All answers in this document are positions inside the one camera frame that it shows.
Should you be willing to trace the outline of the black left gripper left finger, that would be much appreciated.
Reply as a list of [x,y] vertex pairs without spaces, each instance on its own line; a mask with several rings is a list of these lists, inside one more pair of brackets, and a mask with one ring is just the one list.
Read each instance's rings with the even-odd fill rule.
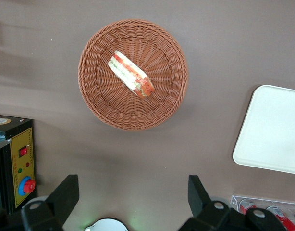
[[24,230],[62,231],[78,201],[78,176],[68,175],[46,200],[34,200],[22,208]]

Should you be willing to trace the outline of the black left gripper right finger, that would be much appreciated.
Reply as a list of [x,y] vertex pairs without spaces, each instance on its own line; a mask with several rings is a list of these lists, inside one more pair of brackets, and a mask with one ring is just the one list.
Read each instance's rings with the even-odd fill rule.
[[230,209],[219,200],[211,200],[197,175],[188,178],[188,203],[193,216],[179,231],[226,231]]

